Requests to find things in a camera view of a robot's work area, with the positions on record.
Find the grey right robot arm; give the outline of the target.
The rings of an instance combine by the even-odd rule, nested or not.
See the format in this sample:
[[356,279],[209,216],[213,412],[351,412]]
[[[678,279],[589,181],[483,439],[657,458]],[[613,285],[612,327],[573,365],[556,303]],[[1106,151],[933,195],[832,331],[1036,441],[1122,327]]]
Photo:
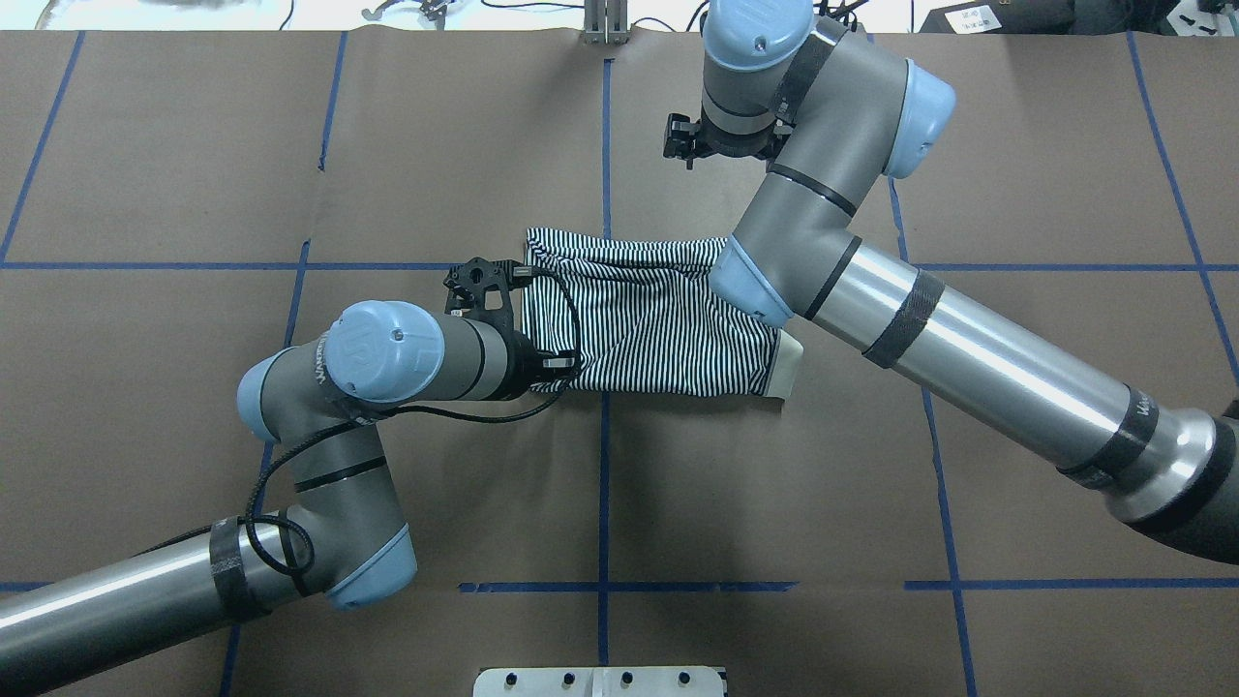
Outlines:
[[1237,415],[1163,409],[851,230],[882,176],[923,162],[952,85],[810,1],[712,1],[701,115],[664,154],[760,158],[766,175],[709,287],[776,329],[800,314],[1101,494],[1134,532],[1238,560]]

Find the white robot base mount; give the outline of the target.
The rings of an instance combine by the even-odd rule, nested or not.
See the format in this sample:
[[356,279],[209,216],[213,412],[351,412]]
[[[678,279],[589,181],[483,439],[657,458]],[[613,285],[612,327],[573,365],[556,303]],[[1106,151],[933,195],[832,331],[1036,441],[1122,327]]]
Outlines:
[[473,696],[727,696],[724,669],[705,665],[486,669]]

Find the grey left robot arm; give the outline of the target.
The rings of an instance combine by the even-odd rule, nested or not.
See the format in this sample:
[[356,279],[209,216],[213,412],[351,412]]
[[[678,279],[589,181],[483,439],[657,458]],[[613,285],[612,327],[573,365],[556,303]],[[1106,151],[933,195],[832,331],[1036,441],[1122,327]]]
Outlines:
[[244,510],[2,600],[2,693],[41,695],[300,598],[349,610],[405,588],[418,563],[378,423],[453,418],[449,402],[538,384],[560,397],[584,365],[584,323],[555,270],[473,258],[445,287],[441,313],[364,300],[252,366],[235,409],[280,451]]

